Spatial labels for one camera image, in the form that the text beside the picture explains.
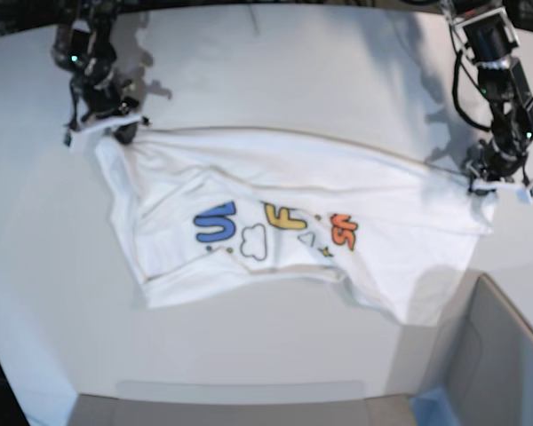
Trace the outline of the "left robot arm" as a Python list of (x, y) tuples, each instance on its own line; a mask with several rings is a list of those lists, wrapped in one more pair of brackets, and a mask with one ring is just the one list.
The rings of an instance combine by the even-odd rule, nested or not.
[[(466, 123), (490, 134), (465, 160), (469, 190), (487, 193), (512, 185), (513, 175), (525, 170), (533, 142), (533, 94), (520, 59), (513, 55), (520, 46), (516, 29), (501, 1), (440, 1), (439, 9), (456, 53), (454, 106)], [(489, 105), (490, 125), (473, 120), (459, 103), (465, 60), (477, 70), (471, 81)]]

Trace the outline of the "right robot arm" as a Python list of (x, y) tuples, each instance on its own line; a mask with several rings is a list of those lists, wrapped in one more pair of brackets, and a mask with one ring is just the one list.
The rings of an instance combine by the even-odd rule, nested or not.
[(70, 74), (66, 144), (88, 122), (103, 123), (139, 111), (133, 80), (119, 75), (111, 42), (121, 1), (65, 1), (52, 46), (55, 65)]

